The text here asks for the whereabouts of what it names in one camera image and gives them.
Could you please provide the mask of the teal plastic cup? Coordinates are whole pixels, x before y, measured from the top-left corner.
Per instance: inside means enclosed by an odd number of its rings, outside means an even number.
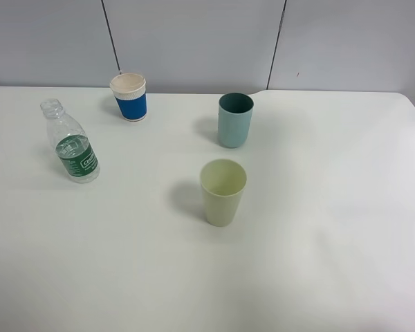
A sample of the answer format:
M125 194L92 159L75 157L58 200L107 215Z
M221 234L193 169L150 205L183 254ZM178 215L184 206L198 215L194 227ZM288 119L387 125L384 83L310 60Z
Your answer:
M242 146L248 137L254 102L242 93L228 93L219 99L218 139L227 148Z

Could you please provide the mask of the clear plastic water bottle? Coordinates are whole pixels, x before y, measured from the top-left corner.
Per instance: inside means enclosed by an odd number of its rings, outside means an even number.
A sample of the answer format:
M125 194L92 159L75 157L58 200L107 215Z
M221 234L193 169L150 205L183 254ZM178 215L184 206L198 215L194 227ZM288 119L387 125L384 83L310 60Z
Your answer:
M76 183L94 181L100 174L100 164L82 126L57 99L44 100L40 108L50 144L70 179Z

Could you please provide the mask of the pale green plastic cup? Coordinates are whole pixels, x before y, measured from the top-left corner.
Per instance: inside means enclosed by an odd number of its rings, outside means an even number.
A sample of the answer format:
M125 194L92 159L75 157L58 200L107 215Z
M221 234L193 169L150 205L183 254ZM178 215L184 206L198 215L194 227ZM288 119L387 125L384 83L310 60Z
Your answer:
M230 159L208 162L200 173L207 222L216 227L231 224L247 183L245 169Z

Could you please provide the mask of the blue white paper cup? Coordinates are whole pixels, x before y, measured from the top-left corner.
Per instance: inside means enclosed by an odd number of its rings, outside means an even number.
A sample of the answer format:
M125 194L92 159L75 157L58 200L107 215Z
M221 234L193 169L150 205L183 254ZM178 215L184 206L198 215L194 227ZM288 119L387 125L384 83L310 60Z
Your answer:
M146 79L135 73L123 73L110 82L122 117L137 122L147 115Z

